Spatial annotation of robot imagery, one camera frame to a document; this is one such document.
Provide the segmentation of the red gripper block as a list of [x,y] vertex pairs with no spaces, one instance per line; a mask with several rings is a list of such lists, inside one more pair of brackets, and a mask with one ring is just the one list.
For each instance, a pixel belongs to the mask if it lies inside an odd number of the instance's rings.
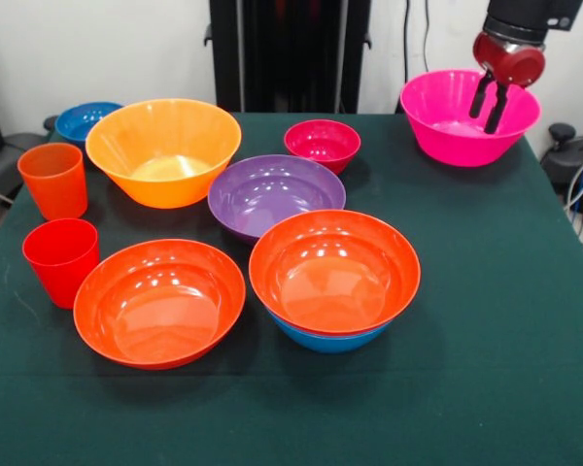
[[486,73],[478,82],[468,114],[471,118],[480,116],[487,89],[495,80],[496,103],[484,127],[486,134],[495,134],[507,104],[506,85],[528,87],[540,78],[546,63],[543,47],[514,44],[481,32],[473,44],[473,55]]

